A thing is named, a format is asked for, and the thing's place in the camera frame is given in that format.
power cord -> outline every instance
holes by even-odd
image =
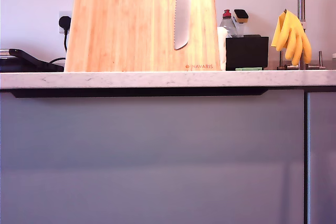
[[[68,51],[67,38],[68,38],[69,30],[70,30],[71,18],[69,16],[63,16],[62,18],[59,19],[58,24],[61,28],[64,29],[64,48],[65,48],[65,52],[67,52]],[[65,59],[66,58],[57,58],[55,60],[52,60],[49,63],[54,63],[56,61],[65,60]]]

countertop edge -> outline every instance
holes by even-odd
[[[0,90],[336,87],[336,70],[1,73]]]

black container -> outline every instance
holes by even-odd
[[[226,71],[236,68],[267,68],[269,37],[245,35],[226,38]]]

serrated knife blade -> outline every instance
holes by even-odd
[[[176,0],[174,48],[179,50],[189,41],[191,0]]]

grey cabinet door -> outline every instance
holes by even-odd
[[[303,221],[303,92],[1,95],[2,223]]]
[[[336,93],[310,100],[311,224],[336,223]]]

